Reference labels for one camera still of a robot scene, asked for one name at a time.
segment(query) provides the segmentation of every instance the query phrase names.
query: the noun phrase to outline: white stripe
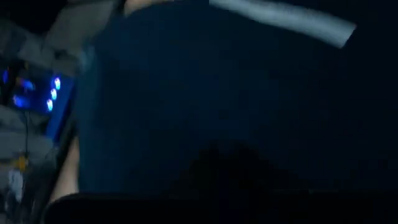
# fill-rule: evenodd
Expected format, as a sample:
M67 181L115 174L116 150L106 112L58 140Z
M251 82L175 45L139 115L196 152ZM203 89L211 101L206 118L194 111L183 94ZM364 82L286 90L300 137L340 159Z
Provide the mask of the white stripe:
M209 4L236 12L263 24L276 26L322 40L338 48L356 25L330 14L286 3L253 0L209 0Z

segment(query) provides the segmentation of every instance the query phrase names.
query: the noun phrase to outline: person's arm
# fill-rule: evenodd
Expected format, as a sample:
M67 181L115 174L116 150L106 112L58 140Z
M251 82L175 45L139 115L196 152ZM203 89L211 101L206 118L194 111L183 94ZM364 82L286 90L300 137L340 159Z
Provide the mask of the person's arm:
M124 15L128 16L130 15L130 13L136 10L165 1L170 1L170 0L127 0L126 3L124 4Z
M63 163L54 191L52 192L50 203L56 199L77 193L78 189L78 170L79 170L79 141L75 138L69 148L68 156Z

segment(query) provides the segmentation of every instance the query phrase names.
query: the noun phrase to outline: cable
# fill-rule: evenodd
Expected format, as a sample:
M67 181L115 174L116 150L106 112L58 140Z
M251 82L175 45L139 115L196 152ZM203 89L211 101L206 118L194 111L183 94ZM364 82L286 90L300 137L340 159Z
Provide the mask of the cable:
M29 137L29 119L28 119L28 115L30 117L30 112L25 112L24 116L25 116L25 156L28 156L29 153L29 149L28 149L28 137Z

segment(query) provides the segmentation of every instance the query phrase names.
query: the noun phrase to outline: dark blue fabric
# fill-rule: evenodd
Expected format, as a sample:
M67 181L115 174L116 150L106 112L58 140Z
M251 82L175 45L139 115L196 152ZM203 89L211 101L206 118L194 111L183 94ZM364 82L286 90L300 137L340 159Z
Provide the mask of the dark blue fabric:
M157 195L212 140L311 188L398 187L396 84L371 34L338 50L199 1L116 19L78 83L80 190Z

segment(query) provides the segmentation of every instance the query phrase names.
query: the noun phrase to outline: blue led light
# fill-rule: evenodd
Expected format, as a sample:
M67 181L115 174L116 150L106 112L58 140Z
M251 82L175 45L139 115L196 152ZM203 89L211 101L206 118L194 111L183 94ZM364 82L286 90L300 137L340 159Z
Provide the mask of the blue led light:
M61 80L59 78L55 78L54 84L55 84L55 89L56 90L61 89Z
M21 78L20 82L24 88L28 90L35 90L35 85L31 81Z
M14 105L16 105L19 108L28 108L29 107L29 100L27 98L14 95L12 97L12 100L14 102Z
M52 111L52 100L47 100L47 108Z
M8 80L8 70L5 70L2 74L2 82L5 84Z
M52 100L56 100L57 99L57 91L55 89L51 90L51 98L52 98Z

